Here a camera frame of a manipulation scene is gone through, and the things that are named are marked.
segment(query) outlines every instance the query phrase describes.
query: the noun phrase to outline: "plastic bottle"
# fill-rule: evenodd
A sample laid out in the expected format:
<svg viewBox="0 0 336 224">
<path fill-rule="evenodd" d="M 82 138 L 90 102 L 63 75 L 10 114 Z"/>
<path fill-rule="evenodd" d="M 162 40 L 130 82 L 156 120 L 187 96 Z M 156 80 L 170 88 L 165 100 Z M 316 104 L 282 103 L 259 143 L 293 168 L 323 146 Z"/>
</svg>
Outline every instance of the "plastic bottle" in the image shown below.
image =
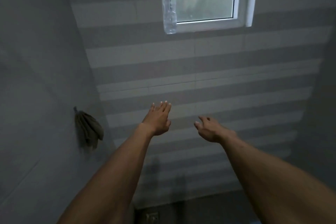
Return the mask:
<svg viewBox="0 0 336 224">
<path fill-rule="evenodd" d="M 176 0 L 162 0 L 163 26 L 166 34 L 175 34 L 177 28 Z"/>
</svg>

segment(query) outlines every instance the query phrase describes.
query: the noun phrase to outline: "towel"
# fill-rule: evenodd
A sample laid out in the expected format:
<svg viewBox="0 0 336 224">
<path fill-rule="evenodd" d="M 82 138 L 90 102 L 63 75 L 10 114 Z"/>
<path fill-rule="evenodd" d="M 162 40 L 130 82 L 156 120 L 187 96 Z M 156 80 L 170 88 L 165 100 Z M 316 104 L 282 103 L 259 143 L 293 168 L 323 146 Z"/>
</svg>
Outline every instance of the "towel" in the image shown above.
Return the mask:
<svg viewBox="0 0 336 224">
<path fill-rule="evenodd" d="M 91 115 L 83 111 L 77 111 L 76 107 L 74 110 L 76 112 L 76 126 L 83 132 L 86 145 L 89 147 L 92 146 L 94 149 L 97 148 L 98 140 L 103 140 L 104 129 Z"/>
</svg>

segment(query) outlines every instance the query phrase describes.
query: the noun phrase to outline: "person's left arm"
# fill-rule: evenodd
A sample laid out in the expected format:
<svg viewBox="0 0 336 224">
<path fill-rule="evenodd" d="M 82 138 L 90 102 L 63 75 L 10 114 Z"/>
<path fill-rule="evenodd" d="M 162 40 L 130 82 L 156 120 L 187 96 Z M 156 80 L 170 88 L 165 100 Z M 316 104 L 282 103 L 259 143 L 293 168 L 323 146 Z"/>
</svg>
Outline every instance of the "person's left arm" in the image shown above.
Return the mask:
<svg viewBox="0 0 336 224">
<path fill-rule="evenodd" d="M 170 108 L 167 102 L 151 106 L 142 123 L 77 194 L 57 224 L 123 223 L 149 142 L 169 130 Z"/>
</svg>

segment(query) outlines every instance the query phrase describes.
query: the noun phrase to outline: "person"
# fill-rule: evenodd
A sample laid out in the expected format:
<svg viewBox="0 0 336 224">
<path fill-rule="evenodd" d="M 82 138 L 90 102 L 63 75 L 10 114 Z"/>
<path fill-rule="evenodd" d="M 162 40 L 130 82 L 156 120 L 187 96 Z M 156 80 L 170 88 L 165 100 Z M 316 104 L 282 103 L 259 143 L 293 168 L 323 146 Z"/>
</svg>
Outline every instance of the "person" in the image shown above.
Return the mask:
<svg viewBox="0 0 336 224">
<path fill-rule="evenodd" d="M 171 104 L 149 109 L 133 134 L 77 194 L 58 224 L 123 223 L 137 187 L 148 145 L 170 127 Z M 217 120 L 195 122 L 205 140 L 218 143 L 262 223 L 336 223 L 336 195 L 326 185 L 289 163 L 242 141 Z"/>
</svg>

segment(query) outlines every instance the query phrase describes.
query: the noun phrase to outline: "person's right arm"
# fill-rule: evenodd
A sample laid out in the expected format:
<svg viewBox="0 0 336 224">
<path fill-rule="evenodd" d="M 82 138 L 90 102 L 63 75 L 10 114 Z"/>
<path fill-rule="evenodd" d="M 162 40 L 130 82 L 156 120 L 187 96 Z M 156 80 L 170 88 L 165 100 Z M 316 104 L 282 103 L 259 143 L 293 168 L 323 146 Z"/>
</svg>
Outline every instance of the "person's right arm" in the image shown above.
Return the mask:
<svg viewBox="0 0 336 224">
<path fill-rule="evenodd" d="M 220 143 L 264 224 L 336 223 L 336 194 L 308 173 L 242 141 L 215 119 L 199 117 L 199 135 Z"/>
</svg>

